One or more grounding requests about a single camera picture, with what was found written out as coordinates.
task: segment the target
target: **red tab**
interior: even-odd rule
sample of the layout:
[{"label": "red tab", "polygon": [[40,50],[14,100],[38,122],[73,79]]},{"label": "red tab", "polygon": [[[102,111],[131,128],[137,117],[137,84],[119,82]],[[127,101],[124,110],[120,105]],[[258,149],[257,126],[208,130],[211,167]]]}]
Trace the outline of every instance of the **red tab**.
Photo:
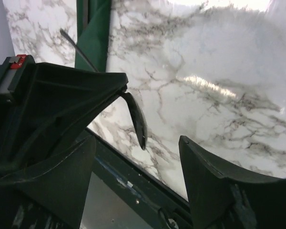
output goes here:
[{"label": "red tab", "polygon": [[19,57],[19,60],[18,60],[17,63],[13,63],[13,64],[10,66],[11,69],[19,69],[19,68],[21,68],[22,65],[23,65],[23,63],[24,63],[25,58],[27,57],[27,55],[25,55],[25,54],[19,54],[19,55],[17,55],[17,57]]}]

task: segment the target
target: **glossy surface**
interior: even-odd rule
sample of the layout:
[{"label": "glossy surface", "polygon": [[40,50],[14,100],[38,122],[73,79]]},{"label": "glossy surface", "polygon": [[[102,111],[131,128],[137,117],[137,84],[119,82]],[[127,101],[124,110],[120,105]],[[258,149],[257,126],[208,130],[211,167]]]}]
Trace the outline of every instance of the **glossy surface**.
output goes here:
[{"label": "glossy surface", "polygon": [[[4,4],[17,54],[74,66],[59,29],[76,37],[75,1]],[[122,98],[89,128],[184,198],[180,135],[286,177],[286,0],[114,0],[110,34],[107,71],[128,75],[146,150]]]}]

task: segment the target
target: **green strap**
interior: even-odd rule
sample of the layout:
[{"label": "green strap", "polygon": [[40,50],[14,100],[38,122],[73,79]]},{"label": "green strap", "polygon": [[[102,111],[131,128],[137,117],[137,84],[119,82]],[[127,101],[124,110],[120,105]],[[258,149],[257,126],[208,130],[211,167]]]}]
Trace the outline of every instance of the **green strap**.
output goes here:
[{"label": "green strap", "polygon": [[[90,22],[83,29],[83,0],[77,0],[77,45],[84,51],[85,55],[100,71],[106,71],[107,50],[110,26],[110,0],[89,0]],[[92,71],[86,62],[75,55],[75,68]]]}]

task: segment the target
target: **black plastic tab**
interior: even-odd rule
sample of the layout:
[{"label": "black plastic tab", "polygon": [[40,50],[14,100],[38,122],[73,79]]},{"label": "black plastic tab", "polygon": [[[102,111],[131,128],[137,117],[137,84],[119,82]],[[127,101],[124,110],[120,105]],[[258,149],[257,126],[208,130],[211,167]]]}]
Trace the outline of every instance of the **black plastic tab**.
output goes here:
[{"label": "black plastic tab", "polygon": [[286,179],[234,165],[186,136],[179,151],[195,229],[286,229]]}]

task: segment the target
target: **marble surface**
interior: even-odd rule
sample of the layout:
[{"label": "marble surface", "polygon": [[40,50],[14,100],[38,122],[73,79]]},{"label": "marble surface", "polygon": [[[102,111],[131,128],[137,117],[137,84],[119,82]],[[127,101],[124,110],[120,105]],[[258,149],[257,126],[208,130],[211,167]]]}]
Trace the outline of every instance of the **marble surface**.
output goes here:
[{"label": "marble surface", "polygon": [[[75,1],[4,4],[16,53],[74,65],[59,28],[76,37]],[[185,199],[180,135],[286,177],[286,0],[113,0],[107,71],[127,73],[147,150],[122,99],[89,128]]]}]

